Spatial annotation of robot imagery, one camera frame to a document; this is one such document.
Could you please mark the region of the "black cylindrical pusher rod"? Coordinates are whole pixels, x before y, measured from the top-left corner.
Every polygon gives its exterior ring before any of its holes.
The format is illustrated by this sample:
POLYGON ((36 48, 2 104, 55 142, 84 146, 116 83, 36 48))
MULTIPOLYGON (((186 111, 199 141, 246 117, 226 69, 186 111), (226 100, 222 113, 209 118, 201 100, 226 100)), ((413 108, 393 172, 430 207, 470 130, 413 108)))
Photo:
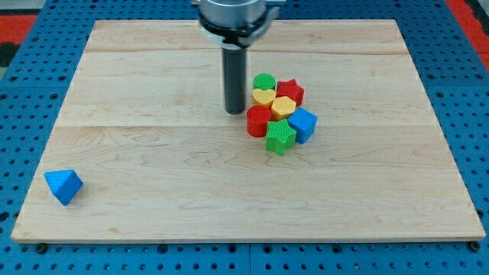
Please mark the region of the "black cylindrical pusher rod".
POLYGON ((222 49, 225 110, 239 115, 245 110, 246 49, 222 49))

